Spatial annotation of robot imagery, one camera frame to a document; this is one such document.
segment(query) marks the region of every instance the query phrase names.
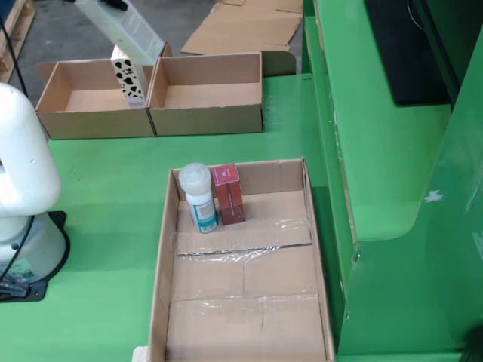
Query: small red box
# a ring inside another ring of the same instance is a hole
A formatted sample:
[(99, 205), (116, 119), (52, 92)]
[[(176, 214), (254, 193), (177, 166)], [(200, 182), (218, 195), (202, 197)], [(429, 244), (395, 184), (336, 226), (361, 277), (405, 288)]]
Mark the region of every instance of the small red box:
[(235, 164), (224, 164), (211, 169), (214, 185), (217, 189), (221, 219), (224, 225), (245, 221), (243, 211), (240, 176)]

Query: empty cardboard box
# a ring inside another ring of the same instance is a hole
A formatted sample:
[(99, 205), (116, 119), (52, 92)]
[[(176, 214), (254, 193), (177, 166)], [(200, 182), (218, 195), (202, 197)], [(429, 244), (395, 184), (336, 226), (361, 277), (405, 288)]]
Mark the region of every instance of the empty cardboard box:
[(148, 361), (334, 360), (304, 160), (236, 167), (247, 220), (205, 235), (170, 171)]
[[(144, 70), (149, 81), (152, 67)], [(52, 139), (154, 136), (147, 109), (129, 109), (105, 59), (58, 62), (37, 113)]]
[(160, 58), (151, 82), (158, 136), (263, 131), (261, 53)]

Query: green surface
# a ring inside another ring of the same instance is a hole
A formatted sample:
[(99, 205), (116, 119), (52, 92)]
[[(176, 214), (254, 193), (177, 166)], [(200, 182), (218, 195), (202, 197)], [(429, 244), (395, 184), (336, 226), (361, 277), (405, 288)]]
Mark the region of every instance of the green surface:
[(431, 354), (366, 354), (337, 356), (337, 362), (460, 362), (459, 353)]
[(331, 301), (333, 319), (332, 333), (336, 347), (340, 339), (340, 330), (344, 316), (346, 295), (349, 286), (354, 245), (349, 223), (349, 215), (344, 195), (339, 156), (334, 130), (334, 106), (331, 102), (330, 84), (325, 67), (325, 58), (319, 39), (319, 31), (314, 16), (304, 17), (304, 30), (307, 44), (305, 57), (314, 77), (317, 95), (318, 120), (321, 129), (321, 145), (326, 158), (331, 205), (331, 222), (334, 224), (334, 236), (322, 241), (324, 254), (327, 256), (325, 268), (328, 296)]
[(395, 238), (413, 225), (449, 106), (394, 104), (363, 1), (317, 8), (357, 239)]
[(424, 192), (441, 197), (400, 238), (357, 243), (339, 354), (460, 351), (483, 324), (482, 62), (480, 35)]
[[(462, 84), (481, 29), (483, 3), (480, 0), (459, 0), (458, 2), (454, 0), (425, 0), (425, 3), (457, 81)], [(422, 19), (426, 29), (427, 19), (424, 16)], [(432, 49), (438, 57), (441, 57), (436, 44), (432, 44)], [(448, 71), (449, 69), (444, 66), (441, 68), (441, 73), (444, 75)], [(449, 89), (451, 89), (449, 93), (458, 91), (458, 89), (453, 89), (451, 83)]]
[(2, 360), (129, 361), (147, 344), (170, 167), (305, 156), (331, 236), (312, 76), (267, 78), (263, 92), (265, 133), (51, 142), (72, 251), (43, 301), (2, 305)]

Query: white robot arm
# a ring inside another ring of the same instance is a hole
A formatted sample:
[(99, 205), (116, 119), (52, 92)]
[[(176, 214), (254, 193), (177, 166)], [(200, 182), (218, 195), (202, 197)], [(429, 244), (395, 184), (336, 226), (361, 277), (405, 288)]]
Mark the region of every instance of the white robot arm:
[(16, 235), (29, 215), (49, 210), (60, 177), (32, 104), (0, 84), (0, 241)]
[(0, 294), (23, 296), (29, 288), (19, 284), (51, 275), (68, 249), (46, 214), (59, 198), (60, 177), (37, 114), (27, 97), (2, 83), (0, 161)]

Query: bottle cap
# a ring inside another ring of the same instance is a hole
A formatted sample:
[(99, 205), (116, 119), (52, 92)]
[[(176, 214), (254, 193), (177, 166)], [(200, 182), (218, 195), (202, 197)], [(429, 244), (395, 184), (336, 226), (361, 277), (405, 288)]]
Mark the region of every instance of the bottle cap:
[(184, 192), (194, 196), (211, 188), (210, 170), (203, 164), (187, 164), (181, 169), (179, 180)]

